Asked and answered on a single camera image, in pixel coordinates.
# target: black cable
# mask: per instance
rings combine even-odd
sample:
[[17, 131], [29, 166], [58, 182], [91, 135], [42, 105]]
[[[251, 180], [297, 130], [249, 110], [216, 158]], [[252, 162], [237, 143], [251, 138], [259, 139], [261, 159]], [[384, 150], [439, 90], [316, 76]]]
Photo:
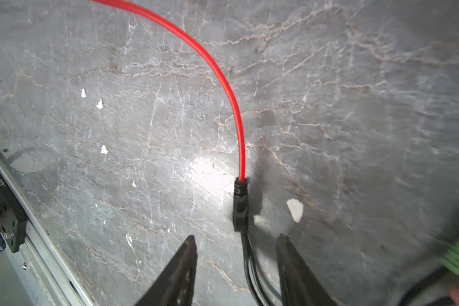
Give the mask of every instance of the black cable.
[[278, 292], [275, 288], [274, 288], [274, 285], [270, 283], [269, 279], [266, 277], [263, 269], [262, 269], [262, 266], [260, 265], [260, 263], [258, 262], [257, 260], [257, 257], [256, 257], [256, 260], [255, 260], [255, 264], [257, 265], [257, 271], [258, 271], [258, 274], [260, 275], [260, 279], [262, 280], [263, 282], [263, 285], [265, 285], [265, 287], [267, 289], [269, 289], [270, 293], [276, 298], [277, 300], [277, 303], [281, 302], [282, 303], [282, 296], [280, 294], [280, 292]]
[[257, 305], [264, 306], [262, 301], [258, 297], [257, 292], [255, 291], [253, 283], [251, 282], [250, 271], [248, 269], [248, 259], [249, 259], [248, 244], [245, 241], [245, 236], [246, 236], [245, 233], [241, 233], [241, 245], [243, 247], [243, 265], [245, 269], [245, 278], [247, 279], [248, 288], [250, 288], [251, 295], [253, 296], [253, 299], [255, 299], [255, 302], [257, 303]]
[[399, 301], [398, 306], [406, 306], [414, 300], [418, 294], [422, 293], [423, 290], [427, 289], [435, 282], [437, 282], [440, 278], [442, 278], [449, 270], [445, 267], [440, 267], [434, 272], [427, 275], [425, 278], [420, 280], [416, 283], [410, 290], [408, 290], [405, 295]]
[[251, 249], [251, 244], [250, 244], [250, 240], [248, 239], [248, 235], [246, 235], [246, 234], [244, 234], [244, 235], [245, 235], [245, 240], [246, 240], [247, 249], [248, 249], [249, 258], [250, 258], [250, 263], [251, 263], [251, 271], [253, 273], [253, 279], [255, 280], [255, 284], [257, 285], [258, 293], [260, 293], [260, 296], [263, 297], [263, 299], [264, 299], [265, 303], [267, 304], [267, 306], [274, 306], [274, 304], [270, 301], [270, 298], [267, 296], [267, 294], [263, 290], [262, 284], [260, 282], [260, 278], [258, 277], [255, 254], [253, 253], [253, 250]]
[[451, 305], [454, 305], [454, 301], [450, 297], [445, 296], [445, 297], [442, 297], [442, 298], [439, 298], [433, 301], [432, 303], [428, 303], [424, 306], [451, 306]]

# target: red wire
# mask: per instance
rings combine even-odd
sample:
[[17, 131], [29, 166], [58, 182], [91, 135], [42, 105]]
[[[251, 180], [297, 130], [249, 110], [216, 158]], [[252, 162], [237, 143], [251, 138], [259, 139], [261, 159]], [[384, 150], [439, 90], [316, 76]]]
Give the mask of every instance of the red wire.
[[238, 108], [238, 102], [236, 101], [236, 97], [234, 96], [233, 90], [231, 89], [226, 77], [221, 72], [220, 68], [214, 61], [214, 59], [209, 55], [209, 53], [197, 43], [194, 39], [192, 39], [187, 33], [179, 29], [176, 25], [171, 23], [170, 21], [166, 20], [162, 16], [159, 16], [153, 13], [150, 10], [147, 10], [144, 7], [139, 5], [123, 1], [123, 0], [91, 0], [94, 2], [102, 3], [105, 5], [113, 6], [116, 8], [120, 8], [126, 10], [128, 12], [141, 15], [146, 17], [147, 19], [159, 24], [160, 26], [164, 27], [165, 29], [169, 30], [170, 32], [174, 33], [178, 37], [180, 37], [183, 41], [185, 41], [189, 46], [191, 46], [197, 53], [199, 53], [202, 58], [208, 63], [209, 67], [211, 67], [212, 71], [218, 78], [221, 86], [226, 92], [228, 96], [229, 102], [231, 103], [231, 108], [233, 110], [233, 117], [234, 123], [236, 125], [236, 134], [238, 136], [238, 153], [239, 153], [239, 172], [238, 172], [238, 180], [242, 181], [245, 179], [245, 137], [243, 135], [243, 125], [241, 123], [241, 116], [240, 116], [240, 109]]

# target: red wire insulation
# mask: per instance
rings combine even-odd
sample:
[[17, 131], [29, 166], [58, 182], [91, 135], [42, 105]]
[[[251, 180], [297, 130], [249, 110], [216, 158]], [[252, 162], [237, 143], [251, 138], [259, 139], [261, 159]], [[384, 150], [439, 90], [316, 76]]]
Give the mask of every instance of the red wire insulation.
[[245, 179], [245, 137], [243, 135], [243, 124], [241, 123], [241, 116], [240, 116], [240, 109], [238, 107], [238, 102], [236, 101], [236, 97], [234, 96], [233, 90], [231, 89], [226, 77], [221, 72], [220, 68], [214, 61], [214, 59], [209, 55], [209, 53], [197, 43], [194, 39], [192, 39], [187, 33], [179, 29], [176, 25], [171, 23], [170, 21], [166, 20], [162, 16], [159, 16], [153, 13], [150, 10], [147, 10], [144, 7], [139, 5], [123, 1], [123, 0], [91, 0], [94, 2], [102, 3], [105, 5], [113, 6], [116, 8], [120, 8], [126, 10], [128, 12], [141, 15], [146, 17], [147, 19], [153, 21], [154, 23], [159, 24], [160, 26], [164, 27], [165, 29], [169, 30], [170, 32], [177, 35], [183, 41], [185, 41], [189, 46], [191, 46], [197, 53], [199, 53], [202, 58], [208, 63], [209, 67], [211, 67], [212, 71], [218, 78], [221, 86], [226, 92], [228, 96], [229, 102], [231, 103], [231, 108], [233, 110], [233, 117], [234, 123], [236, 125], [236, 134], [238, 136], [238, 155], [239, 155], [239, 171], [238, 171], [238, 180], [243, 181]]

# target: white spot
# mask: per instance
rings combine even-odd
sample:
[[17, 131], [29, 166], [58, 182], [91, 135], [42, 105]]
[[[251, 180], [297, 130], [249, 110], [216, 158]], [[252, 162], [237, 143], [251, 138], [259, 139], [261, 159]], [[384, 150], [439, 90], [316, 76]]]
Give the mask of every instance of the white spot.
[[288, 199], [287, 207], [291, 211], [292, 218], [295, 223], [299, 223], [302, 217], [303, 204], [298, 199]]
[[100, 98], [99, 103], [96, 106], [99, 110], [104, 108], [104, 102], [102, 101], [102, 98]]
[[255, 225], [263, 227], [263, 225], [266, 223], [267, 219], [259, 214], [256, 214], [253, 216], [253, 222]]
[[131, 248], [131, 250], [133, 250], [134, 252], [135, 248], [133, 248], [133, 237], [131, 237], [131, 235], [129, 234], [126, 234], [126, 241], [128, 242], [128, 245]]

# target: bolt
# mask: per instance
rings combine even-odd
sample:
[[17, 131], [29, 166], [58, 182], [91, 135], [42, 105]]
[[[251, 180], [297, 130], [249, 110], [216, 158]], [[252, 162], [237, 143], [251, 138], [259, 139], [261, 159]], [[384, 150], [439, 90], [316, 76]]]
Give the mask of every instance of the bolt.
[[2, 236], [5, 239], [12, 239], [15, 236], [15, 234], [14, 234], [14, 231], [11, 229], [8, 232], [2, 233]]

